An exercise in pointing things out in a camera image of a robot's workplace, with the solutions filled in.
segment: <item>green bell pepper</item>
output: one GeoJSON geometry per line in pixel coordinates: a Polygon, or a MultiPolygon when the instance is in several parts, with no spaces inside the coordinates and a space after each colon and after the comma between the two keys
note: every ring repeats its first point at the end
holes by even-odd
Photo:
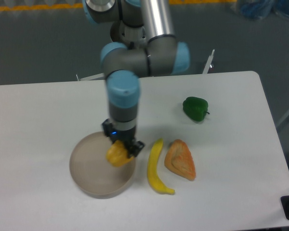
{"type": "Polygon", "coordinates": [[[200,122],[204,120],[208,112],[208,102],[204,99],[197,97],[187,97],[183,102],[183,111],[192,120],[200,122]]]}

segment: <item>gray floor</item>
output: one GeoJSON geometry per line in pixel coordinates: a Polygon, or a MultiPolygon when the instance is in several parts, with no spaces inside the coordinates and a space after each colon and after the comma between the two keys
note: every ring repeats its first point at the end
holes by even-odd
{"type": "MultiPolygon", "coordinates": [[[[289,108],[289,21],[273,13],[248,21],[223,3],[173,5],[171,13],[177,37],[192,55],[186,74],[201,73],[215,49],[214,72],[260,75],[275,122],[289,108]]],[[[99,53],[110,42],[110,26],[92,26],[82,9],[1,12],[0,85],[75,81],[76,74],[100,73],[99,53]]],[[[279,137],[289,164],[289,125],[279,137]]]]}

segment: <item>food item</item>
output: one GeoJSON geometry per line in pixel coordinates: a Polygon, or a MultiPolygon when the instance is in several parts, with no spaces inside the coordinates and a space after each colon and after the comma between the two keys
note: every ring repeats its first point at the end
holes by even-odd
{"type": "Polygon", "coordinates": [[[184,177],[188,180],[194,180],[196,177],[195,165],[188,149],[188,146],[182,140],[175,140],[165,157],[165,167],[171,172],[184,177]]]}
{"type": "Polygon", "coordinates": [[[185,114],[195,121],[202,121],[208,112],[208,102],[197,97],[187,97],[183,102],[183,111],[185,114]]]}
{"type": "Polygon", "coordinates": [[[148,160],[147,177],[151,187],[160,194],[174,194],[174,189],[168,188],[158,177],[157,166],[158,158],[163,148],[163,139],[157,140],[152,149],[148,160]]]}
{"type": "Polygon", "coordinates": [[[130,162],[134,157],[128,157],[128,151],[126,150],[122,141],[116,141],[107,151],[106,159],[114,167],[120,167],[130,162]]]}

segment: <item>yellow pepper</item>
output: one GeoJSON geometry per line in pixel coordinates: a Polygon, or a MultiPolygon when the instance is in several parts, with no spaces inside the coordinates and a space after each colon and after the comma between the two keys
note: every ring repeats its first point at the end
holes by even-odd
{"type": "Polygon", "coordinates": [[[174,194],[174,189],[168,188],[158,177],[157,167],[158,158],[163,149],[163,139],[157,140],[152,149],[148,160],[147,177],[151,187],[160,194],[174,194]]]}
{"type": "Polygon", "coordinates": [[[117,140],[107,151],[106,159],[112,166],[120,167],[130,162],[134,157],[129,158],[124,143],[117,140]]]}

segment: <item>toast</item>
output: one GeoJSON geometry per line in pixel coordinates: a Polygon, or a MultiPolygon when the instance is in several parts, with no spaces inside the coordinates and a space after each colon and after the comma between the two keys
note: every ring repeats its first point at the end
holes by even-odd
{"type": "Polygon", "coordinates": [[[175,140],[172,143],[166,154],[164,164],[168,170],[188,180],[194,180],[196,177],[191,152],[182,140],[175,140]]]}

